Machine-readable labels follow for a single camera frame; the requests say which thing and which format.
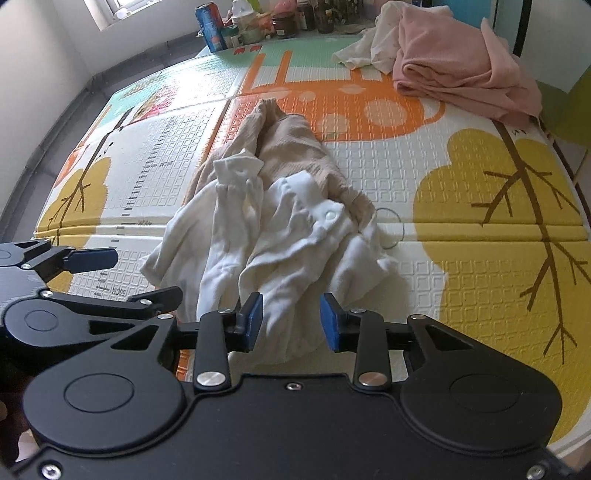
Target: beige knit garment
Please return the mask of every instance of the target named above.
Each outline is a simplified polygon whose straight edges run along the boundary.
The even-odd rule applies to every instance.
[[[273,98],[260,100],[241,123],[236,137],[212,150],[195,171],[183,203],[213,180],[215,160],[243,149],[265,163],[259,173],[265,190],[277,179],[305,170],[314,177],[324,198],[347,207],[360,230],[375,213],[371,201],[349,185],[334,159],[312,133],[306,118],[297,113],[284,113]]]

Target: white towel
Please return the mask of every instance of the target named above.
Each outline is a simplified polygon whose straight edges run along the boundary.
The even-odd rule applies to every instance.
[[[337,63],[344,63],[349,70],[373,65],[380,72],[392,73],[396,55],[400,50],[398,24],[402,18],[403,8],[420,7],[403,1],[386,2],[375,19],[375,27],[365,30],[361,40],[335,52],[333,60]],[[453,17],[453,13],[447,5],[431,7],[429,11]]]
[[[325,199],[306,171],[263,191],[262,165],[247,151],[216,160],[217,178],[177,212],[141,268],[155,286],[183,289],[183,322],[262,293],[255,349],[230,354],[233,375],[314,351],[324,341],[321,293],[359,300],[395,267],[379,246],[375,217],[358,232],[345,206]]]

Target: play mat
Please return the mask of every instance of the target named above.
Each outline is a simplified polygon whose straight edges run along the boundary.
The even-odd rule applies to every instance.
[[[66,160],[36,237],[115,247],[109,271],[62,274],[56,290],[124,300],[150,287],[138,261],[158,245],[196,166],[260,98],[306,116],[379,209],[398,274],[363,306],[387,320],[424,313],[548,375],[563,414],[552,448],[591,432],[591,245],[555,153],[527,131],[430,99],[405,98],[373,67],[331,61],[355,37],[226,50],[113,95]],[[393,376],[403,378],[399,353]],[[352,369],[315,352],[272,371]]]

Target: metal screw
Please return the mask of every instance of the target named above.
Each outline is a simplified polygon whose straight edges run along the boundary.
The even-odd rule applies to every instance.
[[[534,465],[525,474],[527,480],[540,480],[546,474],[546,469],[542,465]]]
[[[226,381],[226,376],[221,372],[203,372],[197,376],[197,382],[204,387],[217,387]]]
[[[298,382],[289,382],[285,387],[290,392],[299,392],[302,388],[304,388],[304,385]]]
[[[366,387],[381,387],[388,377],[380,372],[365,372],[359,376],[359,383]]]
[[[59,480],[61,478],[61,470],[57,465],[47,463],[41,467],[41,474],[47,480]]]

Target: pink towel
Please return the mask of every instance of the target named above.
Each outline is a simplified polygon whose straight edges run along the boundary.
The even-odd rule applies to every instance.
[[[403,95],[429,96],[526,128],[542,110],[535,80],[486,19],[480,30],[427,9],[405,8],[392,78]]]

